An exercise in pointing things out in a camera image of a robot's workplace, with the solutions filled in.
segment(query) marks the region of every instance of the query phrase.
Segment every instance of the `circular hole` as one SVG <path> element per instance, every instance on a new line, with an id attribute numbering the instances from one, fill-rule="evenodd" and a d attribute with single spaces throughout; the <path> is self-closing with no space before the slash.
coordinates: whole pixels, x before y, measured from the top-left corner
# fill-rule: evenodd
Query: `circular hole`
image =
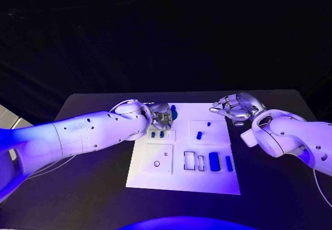
<path id="1" fill-rule="evenodd" d="M 324 154 L 321 159 L 323 159 L 323 161 L 326 161 L 328 159 L 328 154 Z"/>

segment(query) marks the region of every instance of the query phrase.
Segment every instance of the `blue rectangular block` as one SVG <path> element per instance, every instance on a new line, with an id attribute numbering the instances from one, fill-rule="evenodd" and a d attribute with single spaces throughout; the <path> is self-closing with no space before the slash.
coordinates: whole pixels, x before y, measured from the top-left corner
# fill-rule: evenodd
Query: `blue rectangular block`
<path id="1" fill-rule="evenodd" d="M 210 153 L 210 169 L 214 172 L 220 171 L 220 157 L 217 152 Z"/>
<path id="2" fill-rule="evenodd" d="M 233 171 L 233 162 L 232 162 L 232 157 L 227 156 L 227 169 L 232 172 Z"/>

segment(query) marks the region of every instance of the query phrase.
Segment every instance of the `sorting board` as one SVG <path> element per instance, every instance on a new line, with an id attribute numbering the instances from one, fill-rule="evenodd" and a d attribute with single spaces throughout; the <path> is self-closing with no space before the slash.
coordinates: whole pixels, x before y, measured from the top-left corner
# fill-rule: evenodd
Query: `sorting board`
<path id="1" fill-rule="evenodd" d="M 210 103 L 170 103 L 172 105 L 178 118 L 165 137 L 161 138 L 161 130 L 151 126 L 148 135 L 135 141 L 126 187 L 240 195 L 226 117 L 210 112 Z M 185 152 L 196 153 L 196 170 L 185 170 Z M 211 171 L 211 152 L 219 153 L 219 172 Z"/>

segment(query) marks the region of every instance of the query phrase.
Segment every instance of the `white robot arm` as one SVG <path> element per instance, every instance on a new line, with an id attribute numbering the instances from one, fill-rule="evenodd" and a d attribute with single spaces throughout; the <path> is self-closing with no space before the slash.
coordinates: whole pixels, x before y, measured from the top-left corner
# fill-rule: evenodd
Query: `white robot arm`
<path id="1" fill-rule="evenodd" d="M 297 155 L 311 168 L 332 176 L 332 124 L 307 122 L 297 114 L 268 110 L 249 94 L 239 93 L 214 103 L 213 113 L 227 116 L 236 126 L 252 120 L 252 129 L 242 134 L 249 147 L 262 146 L 274 157 Z"/>
<path id="2" fill-rule="evenodd" d="M 110 112 L 22 129 L 0 129 L 0 202 L 44 166 L 125 140 L 139 139 L 151 124 L 161 130 L 171 128 L 168 103 L 144 104 L 126 100 Z M 17 164 L 8 152 L 11 149 L 17 151 Z"/>

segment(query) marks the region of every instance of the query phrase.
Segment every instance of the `robotic hand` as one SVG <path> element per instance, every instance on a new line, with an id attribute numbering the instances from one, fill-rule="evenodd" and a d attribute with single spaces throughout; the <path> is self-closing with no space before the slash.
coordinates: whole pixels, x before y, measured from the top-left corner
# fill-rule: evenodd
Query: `robotic hand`
<path id="1" fill-rule="evenodd" d="M 126 100 L 112 111 L 21 129 L 0 129 L 0 202 L 31 175 L 53 162 L 97 151 L 147 135 L 151 124 L 171 129 L 168 103 L 144 104 Z M 17 162 L 9 150 L 17 151 Z"/>
<path id="2" fill-rule="evenodd" d="M 227 116 L 236 126 L 252 120 L 252 129 L 242 134 L 249 147 L 262 146 L 274 157 L 297 155 L 311 168 L 332 176 L 332 124 L 307 122 L 297 114 L 268 109 L 246 92 L 222 98 L 210 111 Z"/>

